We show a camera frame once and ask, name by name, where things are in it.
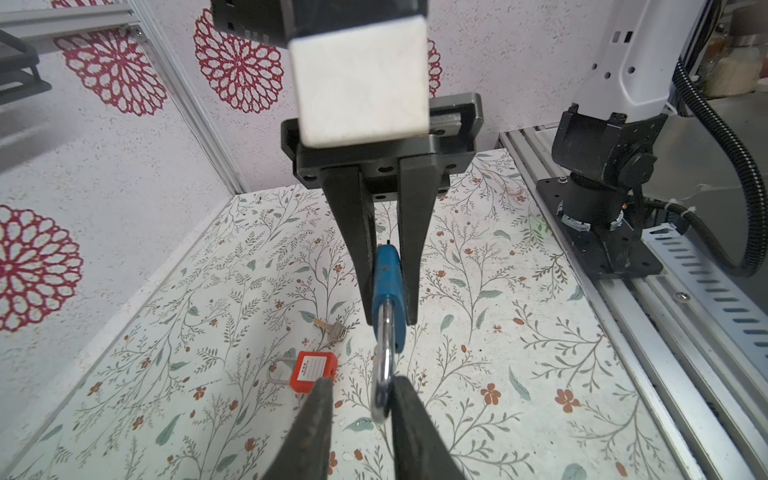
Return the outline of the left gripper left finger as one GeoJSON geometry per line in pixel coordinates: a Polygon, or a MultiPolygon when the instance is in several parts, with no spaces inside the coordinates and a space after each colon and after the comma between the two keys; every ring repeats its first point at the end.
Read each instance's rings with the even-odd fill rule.
{"type": "Polygon", "coordinates": [[[299,411],[264,480],[328,477],[333,420],[333,384],[319,379],[299,411]]]}

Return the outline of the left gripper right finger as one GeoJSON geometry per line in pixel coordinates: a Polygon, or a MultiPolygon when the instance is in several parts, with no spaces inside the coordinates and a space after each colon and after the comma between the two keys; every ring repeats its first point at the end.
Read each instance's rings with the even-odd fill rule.
{"type": "Polygon", "coordinates": [[[395,478],[464,480],[411,382],[392,379],[392,443],[395,478]]]}

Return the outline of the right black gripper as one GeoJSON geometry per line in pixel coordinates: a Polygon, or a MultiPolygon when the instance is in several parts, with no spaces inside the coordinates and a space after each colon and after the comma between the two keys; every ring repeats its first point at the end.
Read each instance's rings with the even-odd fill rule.
{"type": "Polygon", "coordinates": [[[377,245],[372,194],[376,201],[392,201],[398,190],[406,324],[413,326],[418,321],[421,259],[435,199],[438,192],[447,192],[449,177],[465,172],[476,155],[476,137],[484,123],[481,95],[436,97],[429,106],[426,135],[342,147],[307,147],[300,140],[296,119],[281,124],[281,148],[292,162],[294,176],[310,190],[322,187],[353,262],[368,324],[373,323],[377,245]]]}

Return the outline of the red padlock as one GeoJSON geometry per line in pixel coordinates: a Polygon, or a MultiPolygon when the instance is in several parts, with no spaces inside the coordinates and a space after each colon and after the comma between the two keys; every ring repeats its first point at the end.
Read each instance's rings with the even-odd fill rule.
{"type": "Polygon", "coordinates": [[[331,352],[300,351],[296,357],[283,356],[276,360],[274,368],[267,370],[267,381],[282,386],[289,386],[295,393],[308,394],[321,379],[335,381],[338,358],[331,352]],[[277,378],[278,364],[291,368],[288,378],[277,378]]]}

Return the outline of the blue padlock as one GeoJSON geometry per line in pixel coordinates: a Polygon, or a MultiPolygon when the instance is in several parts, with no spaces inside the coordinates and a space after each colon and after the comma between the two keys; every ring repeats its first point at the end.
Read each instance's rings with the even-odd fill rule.
{"type": "Polygon", "coordinates": [[[372,319],[376,337],[371,383],[371,418],[383,423],[390,412],[396,355],[406,339],[405,288],[397,248],[377,249],[373,275],[372,319]]]}

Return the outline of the small brass key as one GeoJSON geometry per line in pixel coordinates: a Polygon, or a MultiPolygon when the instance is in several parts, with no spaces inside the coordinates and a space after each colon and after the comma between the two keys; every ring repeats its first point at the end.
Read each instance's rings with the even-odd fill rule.
{"type": "Polygon", "coordinates": [[[343,323],[327,323],[321,319],[315,319],[313,324],[327,334],[330,342],[337,343],[343,340],[346,336],[346,327],[343,323]]]}

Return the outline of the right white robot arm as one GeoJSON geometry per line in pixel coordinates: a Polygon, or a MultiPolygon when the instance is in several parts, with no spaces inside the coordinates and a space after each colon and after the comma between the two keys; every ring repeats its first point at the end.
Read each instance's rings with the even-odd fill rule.
{"type": "MultiPolygon", "coordinates": [[[[436,199],[467,169],[483,124],[476,93],[427,97],[416,77],[422,1],[286,1],[281,5],[297,76],[299,115],[281,146],[295,176],[321,189],[349,249],[368,322],[392,308],[418,320],[421,259],[436,199]]],[[[585,82],[563,113],[552,157],[563,184],[538,182],[546,207],[592,277],[659,272],[640,220],[678,56],[697,1],[619,1],[585,82]]]]}

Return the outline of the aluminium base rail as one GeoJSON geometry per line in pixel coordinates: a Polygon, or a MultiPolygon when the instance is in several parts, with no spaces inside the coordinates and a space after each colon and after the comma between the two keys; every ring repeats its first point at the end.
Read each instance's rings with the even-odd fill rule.
{"type": "Polygon", "coordinates": [[[767,475],[767,316],[665,223],[643,239],[657,275],[575,274],[688,479],[767,475]]]}

